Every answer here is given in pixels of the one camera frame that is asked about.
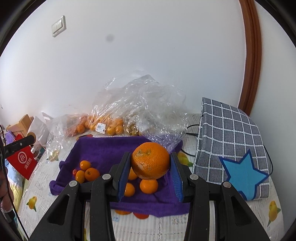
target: brown wooden trim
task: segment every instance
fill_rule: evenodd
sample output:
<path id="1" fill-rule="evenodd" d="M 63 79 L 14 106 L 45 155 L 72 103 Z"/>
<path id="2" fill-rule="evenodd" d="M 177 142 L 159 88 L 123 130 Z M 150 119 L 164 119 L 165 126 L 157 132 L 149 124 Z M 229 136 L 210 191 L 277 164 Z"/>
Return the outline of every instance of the brown wooden trim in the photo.
<path id="1" fill-rule="evenodd" d="M 244 19 L 247 49 L 239 108 L 247 115 L 250 115 L 256 97 L 261 70 L 261 30 L 254 0 L 239 0 L 239 3 L 241 4 Z"/>

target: blue star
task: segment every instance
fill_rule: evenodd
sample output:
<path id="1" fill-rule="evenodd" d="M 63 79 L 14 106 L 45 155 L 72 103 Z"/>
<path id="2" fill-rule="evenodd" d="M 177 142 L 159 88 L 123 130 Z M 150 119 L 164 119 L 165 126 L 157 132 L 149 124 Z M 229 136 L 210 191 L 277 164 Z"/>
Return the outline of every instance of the blue star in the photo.
<path id="1" fill-rule="evenodd" d="M 256 197 L 257 186 L 268 178 L 268 174 L 254 167 L 251 151 L 240 161 L 229 160 L 219 157 L 230 182 L 245 200 Z"/>

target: white price label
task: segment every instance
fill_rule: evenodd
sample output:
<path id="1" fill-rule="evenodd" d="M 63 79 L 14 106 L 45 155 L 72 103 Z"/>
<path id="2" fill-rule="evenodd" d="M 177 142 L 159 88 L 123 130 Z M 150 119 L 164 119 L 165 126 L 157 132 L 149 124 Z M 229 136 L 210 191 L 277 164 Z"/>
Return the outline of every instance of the white price label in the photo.
<path id="1" fill-rule="evenodd" d="M 106 125 L 102 123 L 98 123 L 98 125 L 96 126 L 96 132 L 105 134 L 105 131 L 106 131 Z"/>

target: silver screw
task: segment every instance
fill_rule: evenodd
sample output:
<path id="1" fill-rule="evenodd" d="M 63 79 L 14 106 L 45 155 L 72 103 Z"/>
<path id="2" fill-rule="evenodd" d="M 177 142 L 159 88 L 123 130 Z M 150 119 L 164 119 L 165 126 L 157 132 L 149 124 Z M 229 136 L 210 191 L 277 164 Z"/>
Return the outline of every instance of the silver screw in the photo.
<path id="1" fill-rule="evenodd" d="M 69 182 L 69 186 L 70 187 L 75 187 L 76 185 L 77 185 L 77 182 L 76 181 Z"/>
<path id="2" fill-rule="evenodd" d="M 231 188 L 231 183 L 230 182 L 224 182 L 223 186 L 226 188 Z"/>
<path id="3" fill-rule="evenodd" d="M 104 175 L 102 176 L 102 178 L 103 178 L 104 180 L 108 180 L 108 179 L 111 178 L 111 175 L 110 175 L 110 174 L 104 174 Z"/>
<path id="4" fill-rule="evenodd" d="M 191 174 L 189 177 L 190 177 L 191 180 L 197 180 L 198 179 L 198 175 L 196 175 L 196 174 Z"/>

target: cardboard box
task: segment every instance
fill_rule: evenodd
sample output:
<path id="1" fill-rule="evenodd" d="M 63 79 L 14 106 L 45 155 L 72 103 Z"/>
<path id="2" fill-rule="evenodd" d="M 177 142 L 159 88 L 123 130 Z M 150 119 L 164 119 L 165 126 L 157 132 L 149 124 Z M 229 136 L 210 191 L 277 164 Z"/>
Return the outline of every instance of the cardboard box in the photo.
<path id="1" fill-rule="evenodd" d="M 17 124 L 13 126 L 9 125 L 6 129 L 13 132 L 15 136 L 21 134 L 22 137 L 26 137 L 31 123 L 31 118 L 28 115 L 24 115 Z"/>

